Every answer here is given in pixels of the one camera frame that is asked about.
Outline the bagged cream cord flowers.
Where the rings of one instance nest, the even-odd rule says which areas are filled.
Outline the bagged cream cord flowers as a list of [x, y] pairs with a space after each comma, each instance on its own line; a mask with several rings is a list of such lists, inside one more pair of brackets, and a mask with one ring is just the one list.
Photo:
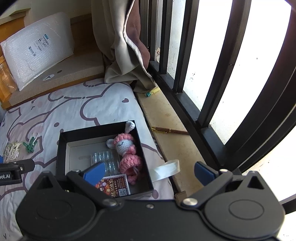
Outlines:
[[15, 161], [18, 158], [21, 145], [21, 142], [7, 143], [3, 154], [4, 163]]

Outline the clear capsule blister pack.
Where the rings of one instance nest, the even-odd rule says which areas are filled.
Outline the clear capsule blister pack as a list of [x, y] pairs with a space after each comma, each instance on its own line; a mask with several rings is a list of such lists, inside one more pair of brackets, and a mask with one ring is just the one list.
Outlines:
[[96, 163], [104, 163], [106, 176], [119, 174], [119, 161], [120, 157], [115, 149], [96, 152], [91, 156], [90, 159], [91, 165]]

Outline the red playing card box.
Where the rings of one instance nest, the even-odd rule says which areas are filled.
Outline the red playing card box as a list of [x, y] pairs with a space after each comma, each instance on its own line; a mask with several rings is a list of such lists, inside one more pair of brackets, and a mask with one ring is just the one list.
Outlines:
[[95, 187], [113, 198], [130, 195], [130, 186], [126, 174], [103, 177]]

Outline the pink crochet bunny doll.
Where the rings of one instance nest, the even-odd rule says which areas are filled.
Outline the pink crochet bunny doll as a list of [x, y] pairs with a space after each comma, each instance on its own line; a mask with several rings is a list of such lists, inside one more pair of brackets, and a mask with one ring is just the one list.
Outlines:
[[137, 155], [137, 149], [134, 144], [134, 137], [131, 131], [135, 129], [133, 121], [125, 123], [125, 132], [118, 134], [115, 138], [108, 139], [106, 145], [110, 149], [116, 149], [119, 156], [122, 157], [119, 162], [119, 172], [126, 174], [129, 184], [135, 185], [142, 169], [142, 159]]

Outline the black open gift box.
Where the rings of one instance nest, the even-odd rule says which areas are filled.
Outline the black open gift box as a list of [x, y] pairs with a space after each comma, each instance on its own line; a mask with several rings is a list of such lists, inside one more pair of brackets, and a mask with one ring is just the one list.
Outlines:
[[[83, 177], [83, 171], [91, 167], [91, 156], [96, 152], [110, 150], [106, 142], [125, 132], [125, 123], [111, 123], [89, 128], [81, 128], [69, 132], [60, 133], [57, 152], [56, 176], [62, 177], [70, 171], [79, 170]], [[119, 199], [136, 199], [150, 197], [154, 187], [150, 178], [149, 169], [139, 139], [137, 127], [132, 130], [137, 155], [142, 159], [142, 169], [135, 185], [129, 184], [130, 195], [117, 197]]]

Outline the white ribbon strip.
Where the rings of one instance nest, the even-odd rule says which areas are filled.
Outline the white ribbon strip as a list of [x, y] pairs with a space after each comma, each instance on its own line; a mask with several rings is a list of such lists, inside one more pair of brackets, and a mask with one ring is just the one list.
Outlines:
[[156, 168], [149, 170], [149, 174], [152, 182], [169, 178], [179, 172], [180, 172], [179, 160], [170, 160], [165, 162], [161, 166], [158, 166]]

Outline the patterned white bed sheet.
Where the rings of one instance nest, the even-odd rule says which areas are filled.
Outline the patterned white bed sheet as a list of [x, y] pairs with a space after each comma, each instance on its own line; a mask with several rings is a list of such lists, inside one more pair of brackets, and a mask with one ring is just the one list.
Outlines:
[[22, 234], [15, 212], [39, 174], [57, 166], [60, 133], [103, 124], [134, 121], [150, 168], [164, 163], [157, 150], [131, 87], [91, 80], [40, 96], [6, 112], [1, 122], [1, 149], [10, 142], [37, 137], [32, 154], [20, 149], [20, 158], [32, 158], [34, 171], [21, 184], [1, 187], [1, 240], [18, 240]]

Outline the brown pen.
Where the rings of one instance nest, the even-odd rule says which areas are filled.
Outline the brown pen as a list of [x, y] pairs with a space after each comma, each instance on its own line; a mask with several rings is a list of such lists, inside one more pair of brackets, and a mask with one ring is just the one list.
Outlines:
[[174, 130], [170, 128], [162, 128], [162, 127], [157, 127], [157, 126], [152, 126], [152, 131], [154, 132], [160, 132], [160, 133], [175, 133], [179, 135], [189, 135], [187, 131], [180, 131], [180, 130]]

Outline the clear plastic bottle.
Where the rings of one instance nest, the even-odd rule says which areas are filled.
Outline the clear plastic bottle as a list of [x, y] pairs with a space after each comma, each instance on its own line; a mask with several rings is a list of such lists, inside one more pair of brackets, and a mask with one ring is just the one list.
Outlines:
[[4, 61], [1, 63], [1, 81], [5, 85], [5, 87], [9, 90], [10, 93], [13, 93], [16, 90], [16, 84], [14, 82], [14, 78], [9, 70], [9, 67]]

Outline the green yellow small toy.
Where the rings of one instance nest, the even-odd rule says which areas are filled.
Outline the green yellow small toy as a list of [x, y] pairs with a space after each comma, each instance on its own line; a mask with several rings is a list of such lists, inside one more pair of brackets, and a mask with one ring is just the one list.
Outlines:
[[155, 87], [155, 88], [152, 89], [151, 91], [145, 93], [145, 97], [150, 97], [150, 96], [152, 96], [153, 94], [157, 93], [159, 90], [160, 90], [159, 87]]

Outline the brown bear cushion mat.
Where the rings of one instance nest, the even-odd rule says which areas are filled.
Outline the brown bear cushion mat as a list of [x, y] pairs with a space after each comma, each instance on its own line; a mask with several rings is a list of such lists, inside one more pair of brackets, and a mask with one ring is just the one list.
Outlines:
[[101, 52], [73, 55], [45, 71], [23, 90], [11, 94], [1, 107], [10, 109], [53, 91], [103, 76], [104, 64]]

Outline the white bubble mailer package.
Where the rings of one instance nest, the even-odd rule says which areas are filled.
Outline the white bubble mailer package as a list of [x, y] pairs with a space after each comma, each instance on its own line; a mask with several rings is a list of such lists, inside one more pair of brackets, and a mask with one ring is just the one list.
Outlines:
[[38, 20], [1, 42], [1, 48], [21, 91], [49, 68], [74, 54], [69, 17], [59, 12]]

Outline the beige curtain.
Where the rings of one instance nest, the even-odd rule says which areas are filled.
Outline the beige curtain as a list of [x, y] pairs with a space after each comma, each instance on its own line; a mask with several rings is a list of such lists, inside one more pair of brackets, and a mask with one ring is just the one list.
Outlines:
[[103, 54], [105, 83], [135, 82], [135, 92], [155, 88], [147, 72], [150, 53], [140, 40], [138, 1], [92, 1], [96, 44]]

